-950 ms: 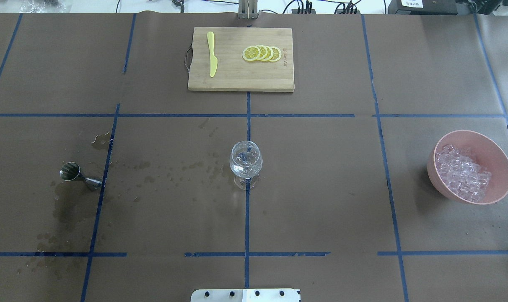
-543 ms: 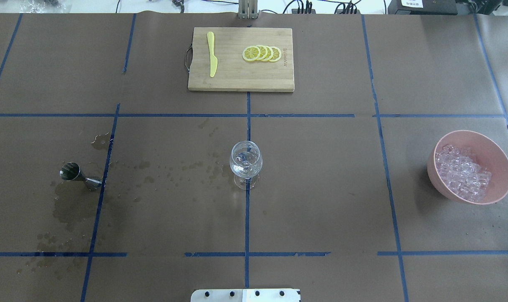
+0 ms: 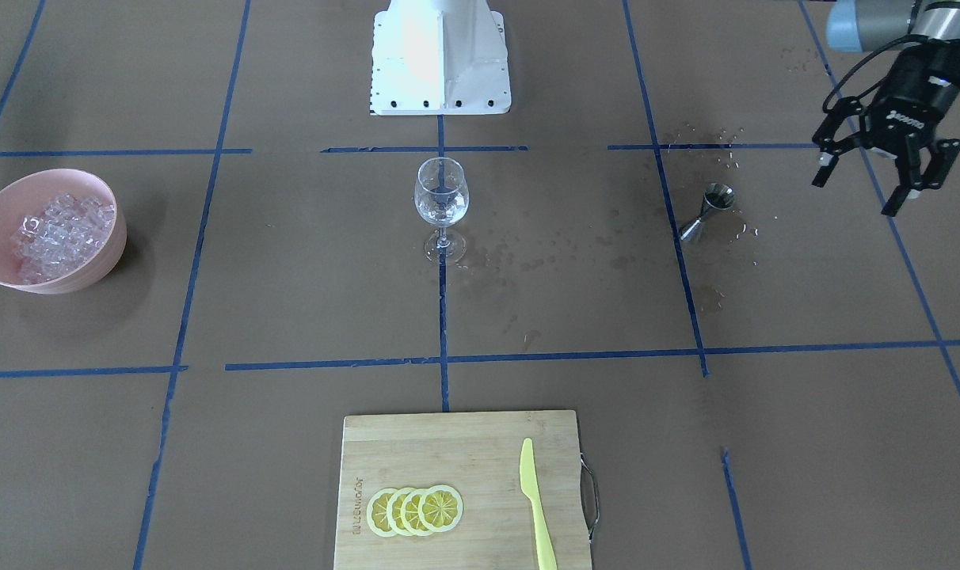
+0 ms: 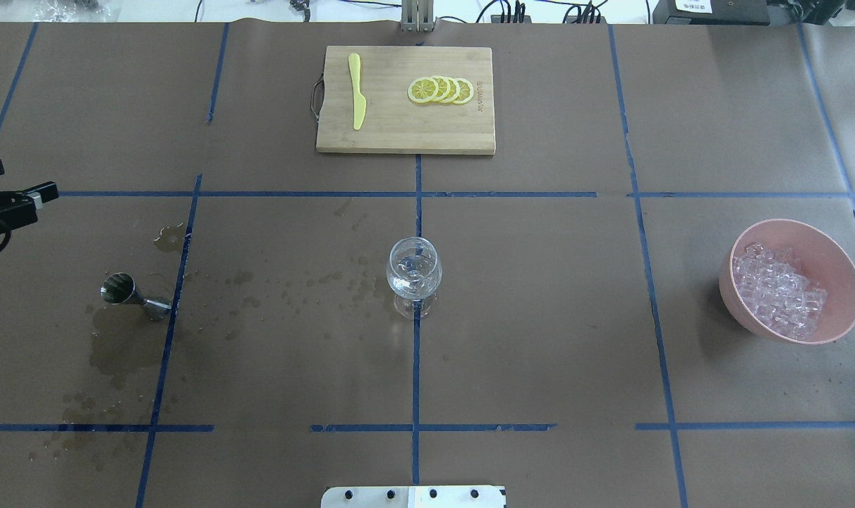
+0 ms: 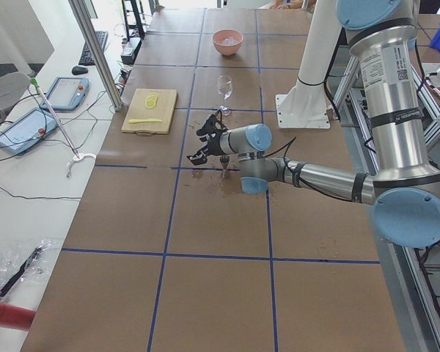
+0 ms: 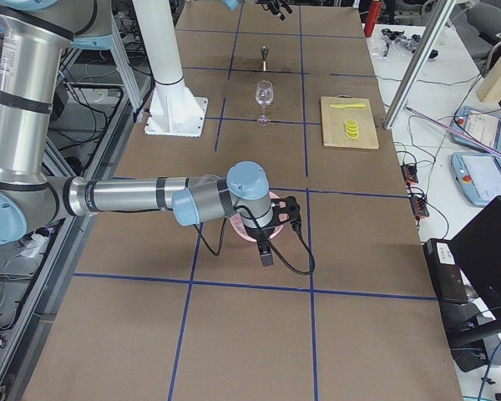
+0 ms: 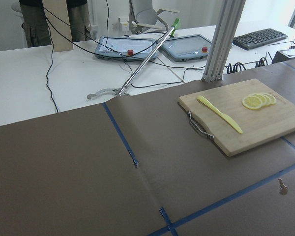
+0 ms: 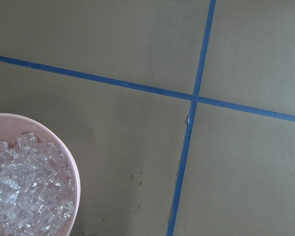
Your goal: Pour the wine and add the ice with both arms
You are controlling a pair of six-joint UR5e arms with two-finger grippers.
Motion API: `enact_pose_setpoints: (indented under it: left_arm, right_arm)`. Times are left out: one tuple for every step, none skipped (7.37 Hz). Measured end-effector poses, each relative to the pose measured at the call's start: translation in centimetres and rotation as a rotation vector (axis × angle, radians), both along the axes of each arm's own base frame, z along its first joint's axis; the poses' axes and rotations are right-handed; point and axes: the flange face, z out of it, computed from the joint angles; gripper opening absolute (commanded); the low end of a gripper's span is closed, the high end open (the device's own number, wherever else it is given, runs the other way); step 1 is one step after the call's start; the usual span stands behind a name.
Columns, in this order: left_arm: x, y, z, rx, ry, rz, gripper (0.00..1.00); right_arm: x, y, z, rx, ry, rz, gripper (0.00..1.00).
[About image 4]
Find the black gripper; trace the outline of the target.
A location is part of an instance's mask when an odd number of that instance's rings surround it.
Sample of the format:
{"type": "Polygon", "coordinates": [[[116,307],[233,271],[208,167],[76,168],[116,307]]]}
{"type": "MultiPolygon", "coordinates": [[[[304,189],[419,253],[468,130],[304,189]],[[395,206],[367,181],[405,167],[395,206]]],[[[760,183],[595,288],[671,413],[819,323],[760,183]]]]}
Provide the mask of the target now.
{"type": "MultiPolygon", "coordinates": [[[[0,159],[0,176],[3,174],[5,169],[0,159]]],[[[0,190],[0,235],[37,222],[37,207],[43,207],[45,203],[58,197],[57,184],[54,182],[41,183],[21,192],[0,190]]]]}

